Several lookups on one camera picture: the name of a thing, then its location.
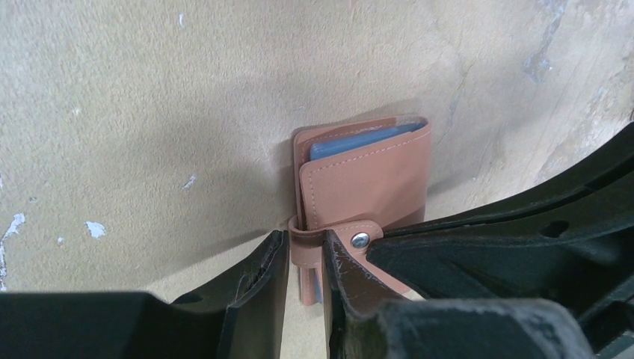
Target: concrete surface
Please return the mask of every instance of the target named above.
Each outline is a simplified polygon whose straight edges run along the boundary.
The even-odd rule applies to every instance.
[[[633,38],[626,0],[5,2],[2,283],[175,298],[292,214],[302,126],[417,112],[428,217],[502,199],[624,126]],[[283,357],[324,358],[291,279]]]

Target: peeling paint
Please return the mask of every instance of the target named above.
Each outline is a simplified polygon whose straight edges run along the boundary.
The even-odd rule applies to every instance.
[[[4,232],[2,239],[0,239],[0,291],[2,292],[5,292],[7,290],[7,287],[4,284],[7,279],[7,263],[4,259],[4,241],[9,238],[10,235],[18,234],[18,227],[23,225],[24,223],[26,223],[26,217],[24,216],[24,213],[18,213],[17,215],[14,215],[9,229]]]
[[[189,189],[190,187],[194,185],[194,182],[196,182],[196,175],[192,174],[191,177],[189,177],[189,181],[187,181],[187,183],[184,184],[184,186],[181,187],[181,189]]]
[[[90,231],[90,236],[92,236],[93,238],[105,236],[105,227],[103,226],[103,224],[86,221],[86,227]]]
[[[567,3],[567,0],[540,1],[540,5],[546,8],[548,12],[552,13],[554,18],[544,31],[539,50],[533,55],[530,55],[522,63],[523,72],[529,77],[529,79],[531,79],[531,81],[537,84],[544,82],[544,76],[553,68],[550,66],[550,60],[546,57],[546,53],[548,52],[548,47],[553,41],[555,33],[559,29],[561,18],[564,17],[564,13],[566,12]]]

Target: wallet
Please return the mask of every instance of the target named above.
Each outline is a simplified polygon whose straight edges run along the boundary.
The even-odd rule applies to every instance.
[[[289,221],[289,232],[303,304],[320,301],[321,245],[327,230],[333,230],[349,254],[384,284],[399,293],[409,290],[368,263],[366,249],[383,237],[384,230],[423,220],[430,134],[424,117],[400,115],[295,135],[297,215]]]

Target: wallet strap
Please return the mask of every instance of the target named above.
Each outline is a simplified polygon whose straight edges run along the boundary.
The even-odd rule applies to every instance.
[[[337,234],[351,257],[389,288],[398,293],[409,290],[408,286],[396,280],[385,271],[382,271],[377,266],[374,266],[366,259],[366,251],[369,243],[383,238],[381,226],[374,221],[351,221],[334,224],[319,230],[299,230],[297,216],[295,216],[289,221],[291,261],[300,269],[300,294],[304,305],[312,305],[317,302],[315,291],[317,285],[319,285],[320,291],[323,292],[321,245],[326,238],[326,232],[328,230],[333,230]],[[369,243],[362,248],[355,248],[352,245],[352,239],[357,235],[367,235],[369,237]],[[311,275],[312,270],[316,271],[317,275]]]

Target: pink wallet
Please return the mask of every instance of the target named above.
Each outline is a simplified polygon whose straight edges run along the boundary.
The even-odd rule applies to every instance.
[[[314,143],[410,123],[423,127],[354,150],[309,161]],[[401,115],[300,131],[293,141],[297,215],[289,221],[291,259],[299,268],[301,301],[312,305],[321,291],[321,244],[334,230],[346,250],[387,286],[407,286],[366,260],[383,231],[423,220],[431,164],[431,126]]]

